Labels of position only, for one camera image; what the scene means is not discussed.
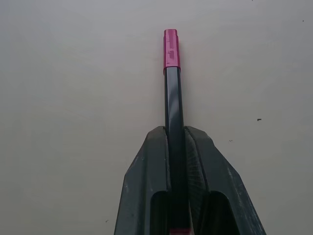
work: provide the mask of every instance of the white background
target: white background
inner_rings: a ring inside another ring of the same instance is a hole
[[[164,124],[167,28],[185,124],[239,172],[267,234],[313,234],[312,12],[311,0],[0,1],[0,234],[113,234],[124,173]]]

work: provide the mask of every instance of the pink tip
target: pink tip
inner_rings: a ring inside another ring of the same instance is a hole
[[[179,67],[179,43],[176,29],[164,31],[164,69],[167,67]]]

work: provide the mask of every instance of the gray wall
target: gray wall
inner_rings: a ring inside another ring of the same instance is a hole
[[[113,234],[124,173],[164,123],[163,31],[176,28],[185,124],[238,170],[269,235],[313,234],[312,11],[0,1],[0,233]]]

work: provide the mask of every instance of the pink marker cap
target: pink marker cap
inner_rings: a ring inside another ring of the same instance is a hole
[[[179,67],[179,43],[176,29],[164,31],[164,69],[167,67]]]

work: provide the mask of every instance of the white wall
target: white wall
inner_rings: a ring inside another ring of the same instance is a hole
[[[124,173],[164,124],[163,31],[176,28],[185,124],[240,173],[267,234],[313,234],[312,11],[0,1],[0,233],[113,234]]]

